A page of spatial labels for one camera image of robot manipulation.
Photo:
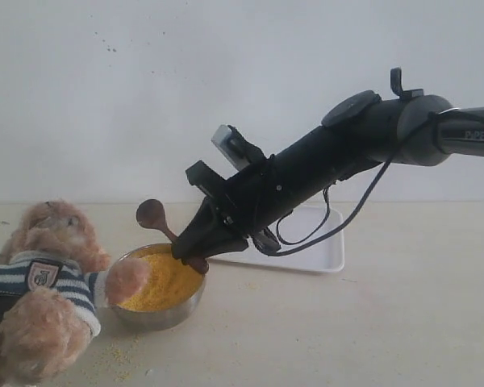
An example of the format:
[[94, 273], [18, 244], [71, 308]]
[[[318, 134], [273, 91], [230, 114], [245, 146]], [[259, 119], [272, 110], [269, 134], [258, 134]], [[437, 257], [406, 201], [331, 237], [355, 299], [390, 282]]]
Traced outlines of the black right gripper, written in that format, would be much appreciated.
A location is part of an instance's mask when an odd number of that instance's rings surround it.
[[262, 160], [228, 179], [203, 161], [186, 170], [205, 198], [184, 231], [172, 242], [175, 258], [210, 258], [248, 248], [281, 248], [269, 225], [286, 212], [288, 160]]

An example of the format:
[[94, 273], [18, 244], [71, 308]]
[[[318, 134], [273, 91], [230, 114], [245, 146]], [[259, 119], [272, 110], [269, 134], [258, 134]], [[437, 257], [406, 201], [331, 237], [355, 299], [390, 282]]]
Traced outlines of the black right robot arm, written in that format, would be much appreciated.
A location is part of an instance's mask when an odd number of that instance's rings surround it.
[[436, 95], [382, 100], [367, 90], [276, 154], [264, 154], [231, 125], [221, 126], [212, 141], [236, 173], [222, 178], [202, 161], [187, 169], [204, 199], [173, 241], [180, 260], [249, 245], [267, 256], [285, 256], [271, 224], [338, 181], [393, 163], [435, 166], [452, 154], [484, 157], [484, 107], [458, 109]]

